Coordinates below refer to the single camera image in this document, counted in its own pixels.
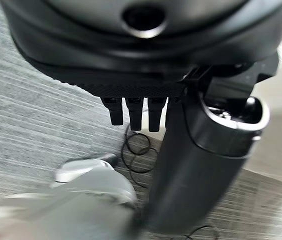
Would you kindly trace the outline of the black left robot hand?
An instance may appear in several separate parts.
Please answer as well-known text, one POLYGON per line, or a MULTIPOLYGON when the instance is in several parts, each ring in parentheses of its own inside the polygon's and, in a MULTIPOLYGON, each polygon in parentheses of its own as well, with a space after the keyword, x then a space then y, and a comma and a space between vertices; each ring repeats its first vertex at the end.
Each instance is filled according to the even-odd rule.
POLYGON ((278 69, 282 0, 2 0, 34 68, 99 97, 111 123, 166 132, 140 224, 181 235, 227 191, 270 120, 254 86, 278 69))

